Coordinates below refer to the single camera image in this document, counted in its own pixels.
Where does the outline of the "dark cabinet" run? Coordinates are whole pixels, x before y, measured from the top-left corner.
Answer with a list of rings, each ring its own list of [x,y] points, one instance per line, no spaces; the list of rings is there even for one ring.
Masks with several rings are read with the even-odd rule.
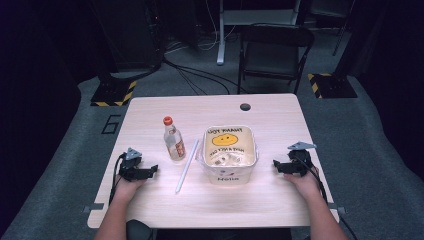
[[[119,70],[157,68],[163,31],[156,0],[93,0]]]

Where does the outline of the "person's left hand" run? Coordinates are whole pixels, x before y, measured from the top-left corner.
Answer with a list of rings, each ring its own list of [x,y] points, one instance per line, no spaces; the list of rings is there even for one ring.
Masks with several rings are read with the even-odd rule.
[[[137,190],[144,184],[145,180],[128,181],[122,178],[120,175],[117,175],[113,202],[130,202]]]

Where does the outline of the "grey table clamp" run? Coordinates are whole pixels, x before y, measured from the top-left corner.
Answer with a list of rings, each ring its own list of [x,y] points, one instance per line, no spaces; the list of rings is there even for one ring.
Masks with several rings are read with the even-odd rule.
[[[104,207],[103,203],[92,203],[89,205],[85,205],[82,209],[83,213],[90,213],[93,210],[102,210]]]
[[[346,214],[345,207],[339,206],[336,203],[328,203],[328,207],[332,210],[336,210],[338,214]]]

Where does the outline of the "clear bottle with orange cap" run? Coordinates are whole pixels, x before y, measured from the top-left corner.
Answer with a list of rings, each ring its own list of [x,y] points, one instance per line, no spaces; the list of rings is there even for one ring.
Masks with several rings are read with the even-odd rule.
[[[165,116],[163,123],[165,127],[164,141],[170,158],[173,161],[183,160],[186,150],[180,131],[175,127],[171,116]]]

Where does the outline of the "black striped-edge stand base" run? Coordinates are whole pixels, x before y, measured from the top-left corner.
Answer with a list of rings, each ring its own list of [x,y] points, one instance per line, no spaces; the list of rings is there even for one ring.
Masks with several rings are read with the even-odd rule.
[[[356,98],[357,94],[346,78],[337,78],[329,73],[309,74],[309,82],[316,98]]]
[[[132,97],[136,80],[113,79],[101,82],[91,98],[92,106],[124,106]]]

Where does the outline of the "white straw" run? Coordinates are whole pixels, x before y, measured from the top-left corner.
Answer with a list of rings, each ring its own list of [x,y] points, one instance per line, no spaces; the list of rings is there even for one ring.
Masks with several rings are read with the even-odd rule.
[[[196,153],[196,151],[197,151],[197,147],[198,147],[198,145],[199,145],[199,139],[196,139],[196,140],[194,141],[194,144],[193,144],[193,147],[192,147],[192,149],[191,149],[191,151],[190,151],[190,154],[189,154],[188,160],[186,161],[186,164],[185,164],[185,166],[184,166],[184,169],[183,169],[183,171],[182,171],[182,174],[181,174],[181,176],[180,176],[180,178],[179,178],[179,181],[178,181],[178,183],[177,183],[177,186],[176,186],[176,188],[175,188],[175,193],[179,193],[179,192],[181,191],[181,189],[182,189],[183,183],[184,183],[184,181],[185,181],[185,178],[186,178],[186,175],[187,175],[187,173],[188,173],[188,170],[189,170],[190,164],[191,164],[191,162],[192,162],[192,160],[193,160],[193,157],[194,157],[194,155],[195,155],[195,153]]]

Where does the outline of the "person's right hand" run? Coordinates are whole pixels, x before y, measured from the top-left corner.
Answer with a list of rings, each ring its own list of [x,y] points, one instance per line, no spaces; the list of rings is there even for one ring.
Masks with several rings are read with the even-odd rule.
[[[316,179],[317,175],[319,175],[319,171],[316,167],[313,167],[311,171],[304,176],[284,174],[283,177],[296,187],[305,200],[311,200],[314,197],[321,196],[319,182]]]

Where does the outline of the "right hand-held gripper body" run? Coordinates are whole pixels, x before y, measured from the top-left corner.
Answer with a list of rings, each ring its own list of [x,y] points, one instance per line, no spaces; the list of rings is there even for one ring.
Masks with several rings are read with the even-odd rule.
[[[304,176],[313,167],[308,149],[316,148],[315,144],[297,142],[288,147],[290,163],[284,163],[284,173],[299,173]]]

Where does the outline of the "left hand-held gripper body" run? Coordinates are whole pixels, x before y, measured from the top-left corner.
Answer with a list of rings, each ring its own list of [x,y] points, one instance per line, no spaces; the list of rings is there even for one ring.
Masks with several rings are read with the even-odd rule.
[[[149,169],[140,169],[138,165],[141,163],[142,154],[133,149],[129,148],[126,152],[120,155],[120,166],[119,175],[128,181],[133,180],[145,180],[145,172],[149,172]]]

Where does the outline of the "black folding chair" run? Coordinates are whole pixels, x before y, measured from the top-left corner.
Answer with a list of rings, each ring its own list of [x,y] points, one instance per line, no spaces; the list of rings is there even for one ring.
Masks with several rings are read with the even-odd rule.
[[[300,85],[308,54],[315,41],[311,30],[297,25],[254,23],[240,33],[237,93],[246,76],[281,79]]]

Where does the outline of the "crumpled white wrapper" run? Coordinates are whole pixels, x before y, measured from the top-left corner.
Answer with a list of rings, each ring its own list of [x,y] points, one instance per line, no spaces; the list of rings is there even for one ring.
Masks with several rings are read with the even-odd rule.
[[[212,160],[216,166],[239,166],[242,163],[242,156],[236,153],[223,153]]]

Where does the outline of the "white desk frame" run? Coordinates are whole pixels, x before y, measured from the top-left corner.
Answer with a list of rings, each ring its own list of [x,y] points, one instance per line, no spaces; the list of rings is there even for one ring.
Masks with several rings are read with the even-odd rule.
[[[294,0],[290,9],[276,10],[226,10],[224,0],[219,0],[219,48],[216,63],[224,64],[225,26],[246,26],[254,23],[295,25],[301,0]]]

